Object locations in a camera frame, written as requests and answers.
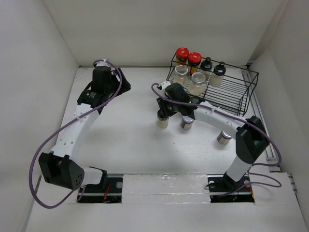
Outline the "clear glass jar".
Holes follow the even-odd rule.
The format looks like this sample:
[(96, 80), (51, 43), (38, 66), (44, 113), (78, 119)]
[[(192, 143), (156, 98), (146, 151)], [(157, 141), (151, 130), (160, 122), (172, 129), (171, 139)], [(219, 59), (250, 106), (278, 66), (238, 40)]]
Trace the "clear glass jar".
[(179, 83), (182, 87), (186, 87), (189, 82), (189, 69), (186, 65), (177, 65), (174, 68), (174, 76), (172, 83)]
[(206, 90), (206, 76), (201, 72), (194, 72), (191, 75), (191, 84), (188, 87), (188, 92), (191, 95), (198, 96)]

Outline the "black cap spice grinder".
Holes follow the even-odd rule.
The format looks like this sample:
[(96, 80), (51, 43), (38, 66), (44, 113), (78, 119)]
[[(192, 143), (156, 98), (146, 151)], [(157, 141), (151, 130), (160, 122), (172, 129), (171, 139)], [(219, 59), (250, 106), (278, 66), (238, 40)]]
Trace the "black cap spice grinder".
[(221, 61), (213, 69), (213, 73), (211, 74), (210, 78), (210, 85), (212, 87), (219, 87), (223, 81), (225, 73), (226, 73), (225, 63)]
[(168, 116), (164, 116), (163, 113), (158, 110), (157, 111), (157, 121), (156, 124), (158, 127), (165, 129), (168, 127), (169, 125), (169, 117)]
[(200, 64), (200, 70), (205, 75), (206, 80), (210, 78), (212, 67), (213, 64), (210, 57), (206, 57)]

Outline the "clear glass jar front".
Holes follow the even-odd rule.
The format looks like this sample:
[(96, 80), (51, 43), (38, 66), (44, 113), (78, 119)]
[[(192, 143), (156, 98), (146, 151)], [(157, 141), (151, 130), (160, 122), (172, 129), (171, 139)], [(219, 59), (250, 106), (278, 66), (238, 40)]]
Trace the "clear glass jar front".
[(188, 92), (191, 95), (198, 96), (206, 90), (206, 76), (201, 72), (194, 72), (191, 75), (191, 84), (188, 87)]

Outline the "white lid spice jar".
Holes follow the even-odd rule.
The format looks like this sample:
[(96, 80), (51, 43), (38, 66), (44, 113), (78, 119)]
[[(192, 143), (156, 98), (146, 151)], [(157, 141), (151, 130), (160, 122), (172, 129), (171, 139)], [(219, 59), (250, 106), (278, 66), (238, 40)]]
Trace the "white lid spice jar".
[(190, 130), (193, 125), (194, 120), (188, 116), (182, 116), (181, 127), (184, 130)]
[(222, 145), (227, 145), (231, 139), (232, 139), (232, 136), (227, 134), (225, 131), (221, 131), (219, 135), (217, 136), (218, 143)]

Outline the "red lid sauce jar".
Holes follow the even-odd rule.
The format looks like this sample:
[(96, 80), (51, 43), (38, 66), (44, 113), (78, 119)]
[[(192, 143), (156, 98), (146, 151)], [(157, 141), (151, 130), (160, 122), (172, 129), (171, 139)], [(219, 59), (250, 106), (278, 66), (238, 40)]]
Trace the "red lid sauce jar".
[(186, 47), (180, 47), (176, 50), (175, 54), (175, 62), (176, 65), (186, 65), (188, 56), (189, 56), (189, 50)]
[(201, 63), (202, 55), (198, 52), (192, 52), (188, 55), (188, 66), (190, 68), (190, 74), (198, 71), (198, 67)]

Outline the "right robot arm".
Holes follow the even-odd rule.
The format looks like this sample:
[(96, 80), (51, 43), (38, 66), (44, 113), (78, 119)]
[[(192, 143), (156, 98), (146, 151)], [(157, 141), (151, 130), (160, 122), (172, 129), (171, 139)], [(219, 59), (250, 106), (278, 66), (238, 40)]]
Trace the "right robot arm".
[(238, 189), (241, 179), (269, 145), (261, 120), (256, 116), (235, 116), (207, 101), (201, 101), (198, 97), (191, 98), (179, 83), (154, 83), (152, 90), (158, 95), (157, 103), (163, 118), (180, 113), (182, 116), (210, 124), (235, 140), (236, 157), (224, 173), (221, 184), (226, 191)]

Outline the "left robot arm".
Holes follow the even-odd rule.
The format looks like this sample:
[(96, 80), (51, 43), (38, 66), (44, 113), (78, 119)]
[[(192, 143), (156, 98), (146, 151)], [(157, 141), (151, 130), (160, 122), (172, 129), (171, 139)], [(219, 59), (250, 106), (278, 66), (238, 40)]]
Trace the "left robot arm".
[(96, 66), (92, 81), (81, 92), (73, 114), (74, 123), (64, 129), (59, 141), (49, 153), (42, 152), (39, 165), (46, 183), (77, 190), (91, 185), (96, 191), (107, 187), (107, 172), (95, 167), (82, 168), (77, 163), (80, 147), (103, 107), (112, 96), (131, 89), (121, 69)]

